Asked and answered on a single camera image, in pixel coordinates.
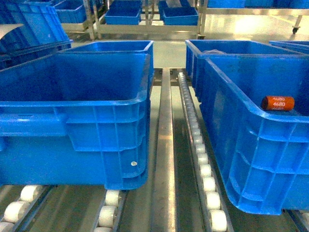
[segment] orange cylindrical object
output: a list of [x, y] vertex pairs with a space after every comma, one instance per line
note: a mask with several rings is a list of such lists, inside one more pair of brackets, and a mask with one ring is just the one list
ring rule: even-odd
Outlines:
[[293, 97], [288, 96], [266, 96], [262, 100], [263, 110], [290, 111], [295, 106]]

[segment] roller conveyor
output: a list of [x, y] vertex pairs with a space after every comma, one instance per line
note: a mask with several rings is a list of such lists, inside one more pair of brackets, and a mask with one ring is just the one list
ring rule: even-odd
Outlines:
[[[239, 221], [230, 211], [187, 80], [183, 69], [155, 71], [149, 177], [144, 186], [131, 191], [104, 186], [2, 186], [0, 232], [240, 232], [233, 228]], [[14, 206], [8, 211], [15, 202], [25, 202], [23, 210]], [[284, 211], [281, 218], [289, 221], [286, 231], [308, 232], [307, 214]], [[7, 221], [13, 226], [1, 230]], [[252, 231], [259, 230], [254, 226]]]

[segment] plastic bin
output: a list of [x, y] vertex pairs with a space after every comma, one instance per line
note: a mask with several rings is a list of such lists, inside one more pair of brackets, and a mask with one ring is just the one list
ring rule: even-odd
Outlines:
[[209, 8], [244, 8], [246, 0], [209, 0]]
[[0, 24], [18, 24], [0, 40], [0, 52], [8, 53], [32, 46], [67, 41], [53, 7], [4, 2], [0, 4]]
[[84, 5], [77, 1], [62, 1], [55, 9], [61, 23], [83, 23], [87, 19]]
[[165, 8], [163, 21], [165, 25], [196, 26], [198, 21], [197, 10], [194, 7]]
[[[205, 71], [200, 108], [232, 204], [309, 210], [309, 58], [211, 57]], [[266, 95], [292, 96], [295, 109], [265, 112]]]
[[271, 45], [309, 54], [309, 41], [269, 41]]
[[94, 42], [87, 45], [67, 49], [64, 52], [73, 53], [145, 53], [150, 55], [149, 86], [152, 84], [154, 74], [154, 42], [153, 41], [112, 41]]
[[140, 0], [115, 0], [110, 5], [110, 8], [141, 8], [141, 1]]
[[149, 61], [58, 53], [0, 71], [0, 184], [145, 183]]
[[290, 8], [309, 9], [309, 0], [291, 0]]
[[106, 24], [138, 25], [140, 22], [140, 8], [110, 8], [105, 14]]
[[163, 20], [163, 11], [166, 8], [168, 8], [168, 4], [164, 0], [163, 1], [159, 1], [158, 8], [159, 8], [160, 20]]
[[274, 0], [246, 0], [245, 7], [272, 7]]
[[10, 62], [11, 60], [8, 55], [0, 55], [0, 70], [6, 69]]
[[11, 52], [10, 57], [12, 60], [12, 65], [22, 64], [30, 60], [54, 54], [63, 49], [71, 48], [71, 42], [72, 40], [68, 40]]
[[[229, 41], [229, 40], [187, 40], [186, 69], [192, 81], [192, 87], [200, 101], [203, 94], [203, 76], [205, 75], [205, 58], [209, 56], [234, 56], [234, 55], [301, 55], [301, 53], [270, 46], [254, 41]], [[219, 50], [225, 54], [205, 54], [205, 51]]]

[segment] crate handle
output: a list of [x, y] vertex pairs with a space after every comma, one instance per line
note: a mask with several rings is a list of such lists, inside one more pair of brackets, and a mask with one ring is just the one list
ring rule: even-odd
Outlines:
[[0, 114], [0, 136], [66, 136], [66, 114]]

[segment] metal shelving rack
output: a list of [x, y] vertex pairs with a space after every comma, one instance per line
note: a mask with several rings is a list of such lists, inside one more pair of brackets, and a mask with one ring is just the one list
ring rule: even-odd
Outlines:
[[195, 7], [198, 10], [198, 26], [155, 26], [152, 25], [155, 11], [155, 2], [149, 4], [145, 1], [145, 24], [146, 25], [105, 25], [98, 24], [98, 34], [161, 34], [186, 32], [195, 34], [198, 38], [203, 38], [206, 35], [206, 16], [207, 15], [298, 15], [297, 21], [293, 26], [293, 33], [295, 34], [299, 29], [299, 24], [303, 15], [309, 15], [309, 9], [227, 9], [227, 8], [208, 8], [208, 0], [201, 3], [201, 0], [195, 1]]
[[[85, 32], [90, 34], [91, 40], [96, 39], [94, 22], [97, 26], [98, 38], [101, 39], [102, 34], [162, 34], [185, 32], [196, 35], [197, 38], [203, 39], [206, 36], [206, 19], [207, 15], [298, 15], [295, 25], [293, 26], [293, 34], [296, 34], [300, 28], [303, 15], [309, 15], [309, 9], [273, 9], [273, 8], [208, 8], [208, 0], [195, 1], [195, 7], [198, 10], [197, 26], [166, 26], [152, 25], [154, 15], [158, 13], [155, 9], [155, 0], [145, 1], [143, 11], [145, 13], [145, 25], [107, 25], [99, 21], [99, 17], [104, 15], [104, 7], [97, 9], [94, 6], [94, 13], [90, 11], [89, 0], [83, 0], [86, 9], [87, 20], [81, 24], [62, 24], [66, 32]], [[106, 0], [105, 6], [108, 8], [111, 0]]]

